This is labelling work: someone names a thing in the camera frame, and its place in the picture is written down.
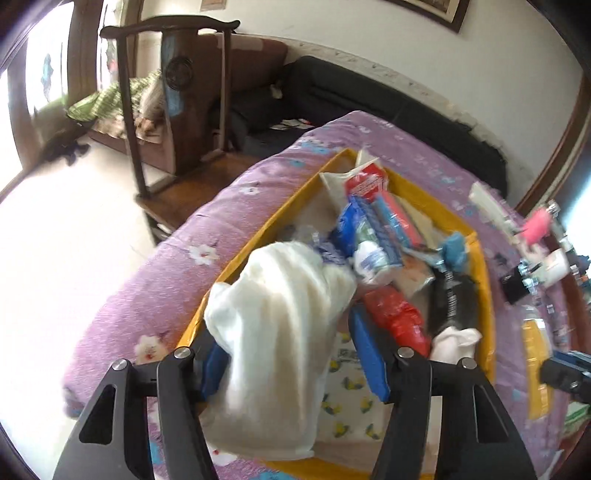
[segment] green striped cloth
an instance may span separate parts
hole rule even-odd
[[[160,70],[154,70],[147,77],[132,78],[129,80],[131,87],[131,104],[134,113],[139,110],[139,103],[146,88],[160,78]],[[95,92],[80,102],[72,105],[67,114],[79,122],[91,122],[97,118],[114,118],[123,115],[121,104],[121,90],[119,82],[112,83],[105,90]]]

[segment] wooden chair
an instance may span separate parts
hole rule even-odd
[[[135,25],[105,27],[102,38],[116,40],[119,64],[119,84],[123,104],[123,116],[127,132],[128,153],[134,167],[138,188],[136,202],[144,210],[154,241],[159,243],[170,232],[179,228],[201,205],[211,201],[218,192],[230,185],[245,170],[258,160],[240,153],[229,151],[228,122],[231,92],[232,31],[240,22],[221,22],[199,15],[168,15],[152,17]],[[222,81],[220,92],[220,126],[218,148],[201,156],[195,138],[202,136],[207,126],[191,122],[199,82],[212,84],[211,73],[201,66],[196,68],[190,58],[174,53],[177,33],[194,31],[197,35],[202,28],[221,33],[222,38]],[[127,38],[140,32],[162,33],[162,81],[166,98],[166,121],[172,134],[175,155],[192,155],[191,164],[196,168],[187,174],[163,179],[147,186],[139,154],[138,139],[135,135],[134,115],[129,86],[129,65]]]

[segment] lemon print fabric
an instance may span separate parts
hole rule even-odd
[[[340,411],[343,410],[343,407],[338,404],[331,405],[328,402],[328,397],[328,394],[324,394],[324,398],[322,399],[322,410],[324,410],[329,415],[336,415],[337,413],[340,413]]]
[[[371,393],[348,333],[335,337],[326,388],[318,417],[318,442],[361,444],[382,442],[390,409]]]
[[[370,423],[367,428],[365,429],[365,434],[371,438],[372,440],[381,440],[382,436],[375,433],[374,424]]]
[[[363,397],[361,400],[361,413],[367,413],[374,406],[374,401],[369,397]]]
[[[345,425],[341,421],[336,421],[334,436],[336,439],[344,437],[345,435],[347,435],[350,432],[350,430],[351,430],[351,427],[349,425]]]
[[[357,380],[351,380],[349,377],[343,379],[343,387],[347,390],[361,390],[365,386],[365,377],[358,377]]]
[[[341,363],[338,360],[331,360],[329,365],[329,372],[335,373],[338,372],[340,369]]]

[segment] white wall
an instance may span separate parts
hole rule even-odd
[[[200,4],[145,0],[142,16],[198,14]],[[569,48],[526,0],[472,0],[459,35],[385,0],[228,0],[224,11],[207,15],[241,20],[242,33],[372,60],[457,104],[504,143],[512,204],[551,157],[582,77]]]

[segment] red packaging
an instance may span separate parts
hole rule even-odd
[[[404,296],[387,285],[366,293],[363,303],[374,322],[390,332],[399,346],[409,346],[425,358],[431,340],[423,332],[423,318]]]
[[[387,190],[388,176],[375,162],[368,163],[354,176],[345,180],[347,196],[363,197],[369,202],[373,202],[379,192]]]

